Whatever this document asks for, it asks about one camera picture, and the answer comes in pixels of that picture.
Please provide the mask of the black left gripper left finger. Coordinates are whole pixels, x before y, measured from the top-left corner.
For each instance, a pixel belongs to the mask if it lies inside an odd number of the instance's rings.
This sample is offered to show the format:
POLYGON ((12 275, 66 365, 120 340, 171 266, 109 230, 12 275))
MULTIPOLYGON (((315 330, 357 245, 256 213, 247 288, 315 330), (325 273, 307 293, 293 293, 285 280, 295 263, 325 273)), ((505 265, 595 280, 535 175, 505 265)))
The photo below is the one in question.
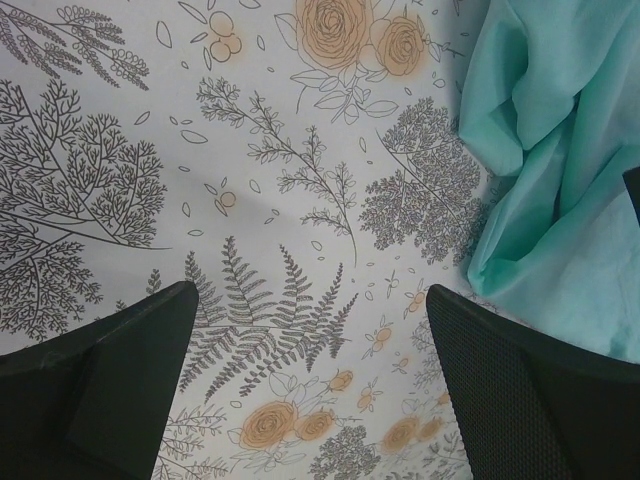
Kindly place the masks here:
POLYGON ((2 356, 2 478, 150 478, 198 301, 177 282, 2 356))

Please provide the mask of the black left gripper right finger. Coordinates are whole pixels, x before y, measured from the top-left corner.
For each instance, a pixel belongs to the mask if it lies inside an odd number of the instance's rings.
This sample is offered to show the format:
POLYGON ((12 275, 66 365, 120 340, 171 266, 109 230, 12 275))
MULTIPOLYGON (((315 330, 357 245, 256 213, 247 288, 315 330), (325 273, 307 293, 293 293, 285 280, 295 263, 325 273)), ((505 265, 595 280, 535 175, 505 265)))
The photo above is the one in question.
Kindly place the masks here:
POLYGON ((639 367, 433 285, 426 313, 476 479, 636 479, 639 367))

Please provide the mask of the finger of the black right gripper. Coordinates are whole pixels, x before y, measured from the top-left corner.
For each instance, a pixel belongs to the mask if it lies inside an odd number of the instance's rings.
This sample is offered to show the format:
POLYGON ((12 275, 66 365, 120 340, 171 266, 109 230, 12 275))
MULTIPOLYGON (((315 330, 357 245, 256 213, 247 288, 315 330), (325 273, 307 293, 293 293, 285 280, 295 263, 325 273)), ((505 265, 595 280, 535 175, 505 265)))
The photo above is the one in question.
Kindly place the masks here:
POLYGON ((640 168, 627 170, 623 174, 624 184, 634 208, 634 213, 640 222, 640 168))

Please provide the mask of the teal t shirt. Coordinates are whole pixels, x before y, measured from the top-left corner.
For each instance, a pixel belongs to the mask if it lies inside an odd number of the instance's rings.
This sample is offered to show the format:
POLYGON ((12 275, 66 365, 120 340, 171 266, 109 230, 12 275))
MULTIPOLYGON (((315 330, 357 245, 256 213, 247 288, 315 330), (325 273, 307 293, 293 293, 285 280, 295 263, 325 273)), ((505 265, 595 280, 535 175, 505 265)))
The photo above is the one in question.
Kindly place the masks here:
POLYGON ((639 359, 639 5, 494 1, 459 134, 510 185, 467 270, 473 291, 556 339, 639 359))

